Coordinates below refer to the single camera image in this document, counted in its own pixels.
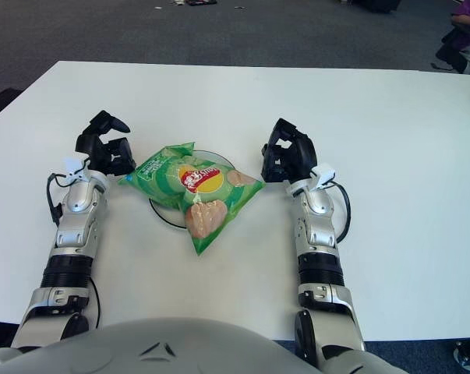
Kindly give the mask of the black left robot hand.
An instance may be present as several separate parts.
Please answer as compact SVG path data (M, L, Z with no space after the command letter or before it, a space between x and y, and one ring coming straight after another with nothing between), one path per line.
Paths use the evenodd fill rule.
M123 121L102 110L78 136L75 151L88 156L90 170L104 175L127 175L136 168L129 141L122 137L103 143L100 136L110 130L130 133Z

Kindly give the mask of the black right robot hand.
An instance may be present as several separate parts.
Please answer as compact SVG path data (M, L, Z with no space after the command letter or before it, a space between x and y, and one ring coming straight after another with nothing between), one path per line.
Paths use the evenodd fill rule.
M265 182L298 182L309 178L317 166L312 140L283 118L277 120L261 153L261 176Z

